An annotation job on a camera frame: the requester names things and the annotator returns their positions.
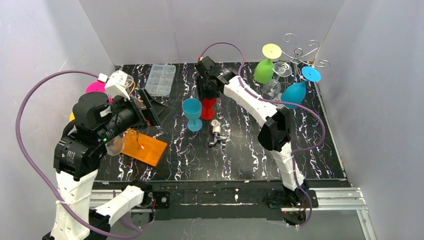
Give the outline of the green wine glass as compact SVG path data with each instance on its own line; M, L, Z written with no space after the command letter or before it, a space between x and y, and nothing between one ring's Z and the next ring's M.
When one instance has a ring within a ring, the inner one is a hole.
M254 80L261 84L266 84L273 77L273 60L278 59L282 55L281 48L274 43L268 43L262 47L262 54L265 59L260 61L255 68Z

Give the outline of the light blue wine glass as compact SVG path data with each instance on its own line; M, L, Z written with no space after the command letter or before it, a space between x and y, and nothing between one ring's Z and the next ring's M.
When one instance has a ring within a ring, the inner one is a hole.
M201 102L196 98L188 98L183 101L182 110L188 119L187 128L192 132L198 132L203 127L200 119L202 113Z

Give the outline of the clear wine glass gold rack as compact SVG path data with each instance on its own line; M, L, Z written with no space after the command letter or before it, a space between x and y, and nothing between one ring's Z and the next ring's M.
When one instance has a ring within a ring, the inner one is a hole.
M137 107L139 109L141 110L146 109L146 105L144 104L143 100L139 96L136 96L135 90L136 90L135 80L131 75L128 75L124 83L124 91L129 96L129 98L126 96L123 97L124 105L127 105L129 103L134 103L134 104L137 104Z

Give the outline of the orange wooden rack base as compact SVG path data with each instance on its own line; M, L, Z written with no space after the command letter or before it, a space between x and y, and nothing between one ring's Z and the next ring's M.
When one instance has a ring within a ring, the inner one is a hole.
M124 135L124 150L122 153L125 156L143 162L151 167L157 167L168 147L166 142L156 138L139 133L139 142L144 145L144 149L138 149L138 144L134 138L129 138L129 134Z

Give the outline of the pink wine glass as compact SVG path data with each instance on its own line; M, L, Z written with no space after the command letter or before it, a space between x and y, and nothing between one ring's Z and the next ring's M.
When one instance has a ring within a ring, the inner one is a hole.
M105 85L106 84L104 82L94 81L87 86L87 88L85 89L85 92L86 93L100 92L100 93L106 94Z

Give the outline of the red wine glass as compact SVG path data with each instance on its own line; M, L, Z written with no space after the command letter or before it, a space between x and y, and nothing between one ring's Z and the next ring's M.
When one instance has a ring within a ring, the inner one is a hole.
M205 98L201 100L202 110L201 110L200 117L203 120L211 120L214 117L215 115L214 106L216 102L217 102L216 98L211 98L211 99Z

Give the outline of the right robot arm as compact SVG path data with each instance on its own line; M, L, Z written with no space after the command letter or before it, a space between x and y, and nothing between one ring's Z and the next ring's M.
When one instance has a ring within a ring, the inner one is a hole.
M296 169L291 146L291 114L288 108L261 101L243 78L232 69L215 63L210 57L200 59L195 65L198 96L201 101L217 99L221 95L234 100L251 115L260 127L258 142L277 164L282 178L283 197L270 202L275 205L295 206L304 196L304 176Z

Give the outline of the clear plastic screw box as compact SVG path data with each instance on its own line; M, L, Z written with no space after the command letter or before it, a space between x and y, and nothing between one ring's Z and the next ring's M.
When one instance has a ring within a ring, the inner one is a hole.
M176 66L172 64L153 64L145 90L152 97L169 97L176 74Z

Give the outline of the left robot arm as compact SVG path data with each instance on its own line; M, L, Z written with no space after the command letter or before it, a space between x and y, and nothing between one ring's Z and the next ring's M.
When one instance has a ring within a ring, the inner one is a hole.
M63 131L54 150L53 166L60 201L46 240L104 240L111 227L151 194L151 184L134 180L107 203L90 208L92 187L107 144L125 131L159 126L172 109L151 97L145 89L139 97L104 92L82 95L73 106L74 121Z

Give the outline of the orange yellow wine glass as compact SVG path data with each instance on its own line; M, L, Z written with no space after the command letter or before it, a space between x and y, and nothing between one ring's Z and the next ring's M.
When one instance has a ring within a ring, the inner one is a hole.
M69 116L69 121L73 121L75 119L74 113L71 112L70 116Z

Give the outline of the blue wine glass silver rack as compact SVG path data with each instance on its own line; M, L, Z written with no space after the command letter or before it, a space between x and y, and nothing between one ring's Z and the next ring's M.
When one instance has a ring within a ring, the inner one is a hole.
M319 82L322 77L318 70L311 66L304 66L300 71L301 82L290 85L281 95L282 102L300 105L306 96L306 84Z

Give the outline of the aluminium front rail frame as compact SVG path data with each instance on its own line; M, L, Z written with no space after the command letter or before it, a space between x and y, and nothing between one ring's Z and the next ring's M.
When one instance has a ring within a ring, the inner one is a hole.
M374 240L362 191L346 180L307 180L289 190L278 180L152 181L159 221L172 219L267 219L299 225L308 211L353 211L363 235Z

